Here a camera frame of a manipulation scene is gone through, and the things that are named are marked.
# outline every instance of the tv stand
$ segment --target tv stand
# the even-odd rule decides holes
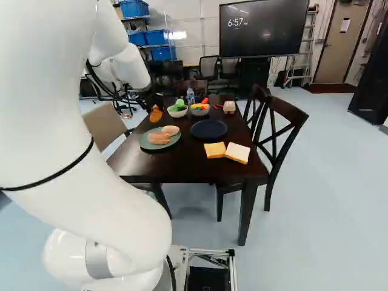
[[[248,95],[253,84],[267,89],[271,58],[242,58],[239,64],[239,94]]]

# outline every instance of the television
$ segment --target television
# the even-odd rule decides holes
[[[222,58],[299,53],[309,0],[254,0],[219,5]]]

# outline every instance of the plastic bottle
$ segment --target plastic bottle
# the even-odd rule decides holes
[[[194,90],[191,88],[191,86],[187,89],[186,99],[187,99],[188,105],[192,105],[195,103]]]

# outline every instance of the dark blue plate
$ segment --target dark blue plate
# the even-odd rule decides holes
[[[228,126],[222,121],[205,119],[195,123],[190,129],[190,133],[199,139],[206,141],[216,141],[221,139],[228,132]]]

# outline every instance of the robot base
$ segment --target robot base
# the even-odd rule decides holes
[[[237,291],[235,251],[188,249],[171,246],[176,291]],[[169,266],[153,291],[172,291]]]

